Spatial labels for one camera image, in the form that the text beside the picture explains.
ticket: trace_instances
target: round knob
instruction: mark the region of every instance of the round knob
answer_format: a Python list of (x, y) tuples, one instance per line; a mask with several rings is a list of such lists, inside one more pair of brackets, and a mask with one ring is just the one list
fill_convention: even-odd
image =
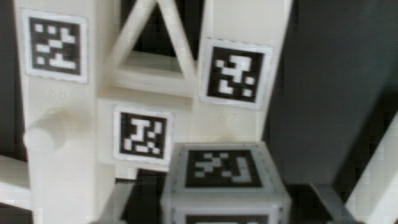
[(70, 117), (63, 110), (52, 109), (29, 126), (24, 141), (29, 150), (54, 151), (68, 140)]

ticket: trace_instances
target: black and white square marker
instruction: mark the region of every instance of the black and white square marker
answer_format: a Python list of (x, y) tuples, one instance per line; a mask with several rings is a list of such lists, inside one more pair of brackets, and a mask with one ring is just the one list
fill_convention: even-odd
[(128, 107), (114, 109), (114, 156), (166, 164), (171, 159), (173, 114)]
[(269, 215), (187, 215), (187, 224), (269, 224)]
[(27, 73), (88, 82), (88, 22), (82, 17), (24, 10)]
[(251, 150), (191, 150), (185, 187), (263, 187)]
[(208, 39), (201, 87), (205, 102), (262, 108), (271, 57), (271, 47)]

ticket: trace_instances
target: gray cube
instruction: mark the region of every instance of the gray cube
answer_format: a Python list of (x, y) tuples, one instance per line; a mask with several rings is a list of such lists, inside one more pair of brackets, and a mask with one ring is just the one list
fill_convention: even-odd
[(287, 224), (290, 206), (263, 143), (176, 145), (164, 224)]

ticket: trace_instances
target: gray panel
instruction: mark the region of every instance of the gray panel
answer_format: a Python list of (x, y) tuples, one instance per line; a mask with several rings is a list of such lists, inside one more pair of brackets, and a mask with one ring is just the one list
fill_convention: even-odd
[(397, 1), (297, 1), (265, 135), (288, 183), (335, 181), (397, 75), (397, 21)]

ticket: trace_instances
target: black square pattern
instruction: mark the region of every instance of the black square pattern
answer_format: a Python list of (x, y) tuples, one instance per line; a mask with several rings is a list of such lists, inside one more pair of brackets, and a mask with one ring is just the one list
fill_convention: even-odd
[(269, 224), (267, 215), (189, 215), (187, 224)]
[(121, 154), (164, 159), (166, 135), (166, 118), (121, 113)]
[(29, 18), (32, 68), (82, 75), (80, 24)]
[(191, 150), (187, 188), (262, 187), (251, 150)]
[(265, 54), (214, 47), (208, 96), (256, 102)]

